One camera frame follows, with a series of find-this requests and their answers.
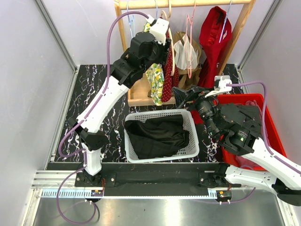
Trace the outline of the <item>lemon print skirt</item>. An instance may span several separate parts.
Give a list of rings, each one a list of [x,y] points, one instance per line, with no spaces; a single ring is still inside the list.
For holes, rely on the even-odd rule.
[[[149,97],[156,106],[162,105],[164,75],[161,64],[153,63],[145,72],[150,84]]]

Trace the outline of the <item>black skirt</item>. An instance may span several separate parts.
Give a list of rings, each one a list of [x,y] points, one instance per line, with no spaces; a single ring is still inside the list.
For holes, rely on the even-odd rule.
[[[182,115],[169,115],[125,122],[125,130],[139,159],[171,157],[189,144],[190,132],[183,128]]]

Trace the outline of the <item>light blue wire hanger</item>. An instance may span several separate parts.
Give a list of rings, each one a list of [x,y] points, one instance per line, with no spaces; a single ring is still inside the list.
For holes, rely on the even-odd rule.
[[[129,29],[130,29],[130,35],[131,38],[133,38],[135,35],[135,17],[134,15],[131,16],[128,15],[127,18],[128,18]]]

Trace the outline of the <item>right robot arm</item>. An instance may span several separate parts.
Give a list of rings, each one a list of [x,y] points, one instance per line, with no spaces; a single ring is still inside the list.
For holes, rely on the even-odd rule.
[[[266,103],[262,106],[261,121],[257,121],[243,112],[240,106],[233,103],[213,105],[209,100],[235,86],[228,83],[217,88],[173,88],[177,108],[193,101],[190,108],[197,110],[207,133],[210,137],[219,139],[221,147],[265,169],[239,169],[221,163],[213,176],[215,184],[221,187],[227,183],[248,185],[271,192],[288,204],[300,206],[301,167],[269,146],[265,131]]]

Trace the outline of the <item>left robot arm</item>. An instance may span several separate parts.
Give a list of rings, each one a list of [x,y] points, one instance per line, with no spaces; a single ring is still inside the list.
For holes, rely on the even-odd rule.
[[[101,150],[107,137],[100,126],[116,104],[131,87],[143,77],[143,74],[156,64],[165,64],[171,40],[166,32],[139,32],[131,40],[129,48],[110,67],[110,76],[105,80],[101,91],[89,106],[68,123],[78,134],[84,148],[85,181],[91,186],[100,184]]]

